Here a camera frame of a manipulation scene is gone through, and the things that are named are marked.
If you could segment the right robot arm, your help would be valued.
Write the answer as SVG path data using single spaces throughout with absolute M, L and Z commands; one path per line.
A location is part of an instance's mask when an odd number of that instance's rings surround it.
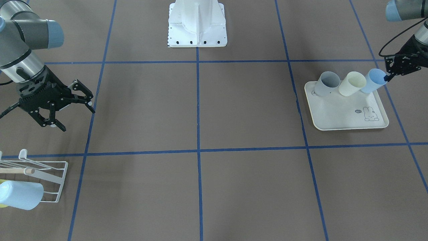
M 23 0 L 1 1 L 0 68 L 17 84 L 19 100 L 1 113 L 21 108 L 41 127 L 66 127 L 56 112 L 72 103 L 85 105 L 92 113 L 92 92 L 78 79 L 65 85 L 34 52 L 63 45 L 62 27 L 42 19 Z

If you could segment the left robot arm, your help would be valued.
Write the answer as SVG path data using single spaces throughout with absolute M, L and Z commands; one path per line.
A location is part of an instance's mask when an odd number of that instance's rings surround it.
M 397 75 L 408 75 L 428 66 L 428 3 L 426 0 L 390 0 L 386 6 L 386 19 L 390 22 L 420 19 L 402 33 L 410 30 L 419 23 L 422 26 L 411 35 L 401 49 L 391 55 L 379 56 L 384 58 L 388 75 L 384 81 L 390 81 Z

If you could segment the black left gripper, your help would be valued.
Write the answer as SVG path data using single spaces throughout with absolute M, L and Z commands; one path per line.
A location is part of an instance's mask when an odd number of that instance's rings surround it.
M 414 35 L 403 45 L 399 52 L 384 57 L 389 75 L 384 81 L 391 81 L 396 75 L 408 75 L 428 67 L 428 46 Z

